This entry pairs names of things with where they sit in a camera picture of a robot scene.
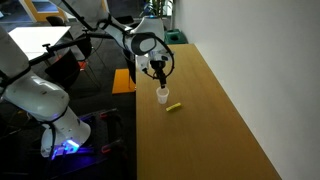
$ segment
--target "plastic cup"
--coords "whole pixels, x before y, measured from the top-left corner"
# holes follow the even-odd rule
[[[156,92],[157,92],[158,102],[160,104],[165,104],[168,100],[169,89],[167,87],[163,89],[161,89],[161,87],[158,87]]]

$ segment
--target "desk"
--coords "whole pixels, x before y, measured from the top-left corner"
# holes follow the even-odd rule
[[[66,27],[17,27],[9,32],[11,38],[27,55],[29,61],[47,52],[43,44],[55,45],[70,29]]]
[[[157,102],[159,82],[137,73],[138,180],[281,179],[197,48],[170,48],[167,104]]]

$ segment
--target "dark floor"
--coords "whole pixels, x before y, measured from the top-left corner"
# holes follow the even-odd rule
[[[48,26],[47,23],[14,23],[0,25],[7,31],[19,26]],[[68,25],[71,25],[70,32],[74,37],[77,37],[82,33],[81,24],[73,22],[68,23]],[[114,40],[92,39],[92,42],[94,47],[99,47],[98,53],[108,66],[108,69],[104,68],[101,62],[97,59],[96,54],[93,54],[90,57],[90,65],[93,68],[95,75],[98,77],[98,80],[102,84],[102,87],[97,89],[85,76],[85,74],[81,72],[75,84],[72,85],[71,89],[67,91],[71,99],[69,106],[78,116],[91,112],[97,112],[103,109],[117,108],[125,126],[124,137],[128,158],[124,161],[123,155],[120,152],[113,152],[107,157],[107,160],[104,159],[102,163],[63,176],[61,179],[68,177],[72,179],[134,180],[136,179],[135,93],[112,95],[115,70],[126,68],[127,64],[124,56],[122,55],[122,49]],[[39,63],[32,67],[38,76],[48,79],[48,76],[44,72],[45,68],[45,63]],[[0,104],[0,114],[6,121],[10,121],[11,119],[14,120],[18,116],[17,110],[19,109],[10,103],[2,102]],[[5,135],[8,133],[8,129],[6,132],[0,132],[2,133],[0,136]],[[42,167],[39,169],[30,169],[31,167],[34,167],[38,161],[32,161],[31,164],[33,164],[33,166],[31,166],[31,164],[25,164],[25,162],[20,159],[21,156],[27,152],[27,149],[24,149],[24,146],[21,149],[18,146],[18,144],[20,144],[18,142],[23,140],[23,138],[25,138],[23,133],[18,133],[17,135],[6,138],[5,140],[0,140],[0,161],[2,162],[1,164],[6,162],[6,165],[3,164],[5,168],[1,169],[2,177],[0,177],[0,179],[28,179],[31,175],[37,177],[37,175],[40,175],[43,172]]]

